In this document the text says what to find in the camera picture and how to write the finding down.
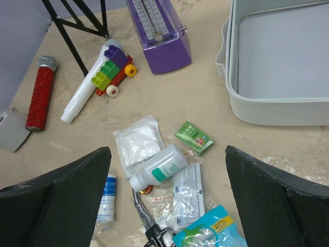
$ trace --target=scissors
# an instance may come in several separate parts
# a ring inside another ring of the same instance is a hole
[[[165,234],[170,234],[173,238],[175,234],[170,228],[160,229],[160,227],[152,220],[150,214],[146,210],[145,206],[142,203],[140,198],[140,193],[133,190],[134,196],[134,205],[138,211],[139,217],[143,222],[145,227],[145,235],[148,238],[148,242],[144,245],[144,247],[155,246],[155,247],[175,247],[176,245],[173,243],[171,246],[167,246],[163,240],[163,236]]]

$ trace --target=red glitter handle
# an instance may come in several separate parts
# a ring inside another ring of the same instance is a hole
[[[25,125],[25,128],[29,131],[41,132],[45,129],[52,78],[53,71],[51,68],[40,67],[38,69]]]

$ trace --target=scissors blade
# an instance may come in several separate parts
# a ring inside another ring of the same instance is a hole
[[[142,203],[142,200],[140,198],[140,193],[133,190],[133,196],[134,196],[134,205],[137,209],[137,212],[139,214],[139,217],[145,227],[145,230],[149,230],[155,223],[152,220],[149,212],[146,210],[145,206]]]

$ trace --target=red microphone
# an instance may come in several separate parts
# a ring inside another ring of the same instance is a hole
[[[36,75],[29,113],[25,129],[32,132],[44,131],[52,89],[53,74],[57,69],[55,58],[43,56],[38,59]]]

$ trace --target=green box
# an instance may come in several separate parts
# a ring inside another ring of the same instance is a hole
[[[107,61],[100,69],[100,72],[105,74],[111,80],[119,73],[120,69],[111,61]]]
[[[101,72],[97,72],[92,78],[92,83],[95,84],[101,91],[104,91],[106,87],[111,83],[111,80]]]
[[[199,155],[207,151],[214,143],[209,135],[188,121],[180,127],[175,136]]]

